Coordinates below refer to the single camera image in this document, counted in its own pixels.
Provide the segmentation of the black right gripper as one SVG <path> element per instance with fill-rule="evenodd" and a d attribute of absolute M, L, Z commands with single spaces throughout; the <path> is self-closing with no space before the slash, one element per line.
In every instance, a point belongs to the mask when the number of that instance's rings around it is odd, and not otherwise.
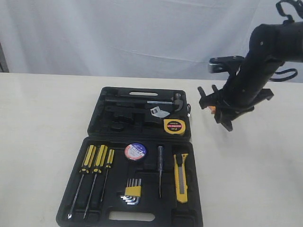
<path fill-rule="evenodd" d="M 274 93 L 269 88 L 264 88 L 276 70 L 284 64 L 283 60 L 257 53 L 248 53 L 239 70 L 230 73 L 222 90 L 223 104 L 217 92 L 206 95 L 199 91 L 199 105 L 201 109 L 211 107 L 215 121 L 222 123 L 224 114 L 242 114 L 250 112 L 254 106 L 264 100 L 270 100 Z"/>

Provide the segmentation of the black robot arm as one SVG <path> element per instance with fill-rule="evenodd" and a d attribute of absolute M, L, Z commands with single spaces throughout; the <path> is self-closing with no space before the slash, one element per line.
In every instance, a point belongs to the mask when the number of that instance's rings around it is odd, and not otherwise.
<path fill-rule="evenodd" d="M 279 73 L 279 67 L 286 62 L 302 61 L 301 22 L 259 25 L 251 34 L 246 57 L 210 59 L 210 73 L 228 72 L 229 77 L 221 89 L 212 85 L 213 93 L 209 95 L 199 87 L 199 104 L 202 109 L 213 106 L 215 121 L 231 130 L 233 120 L 253 111 L 255 105 L 274 96 L 273 92 L 264 86 L 274 80 L 272 77 Z"/>

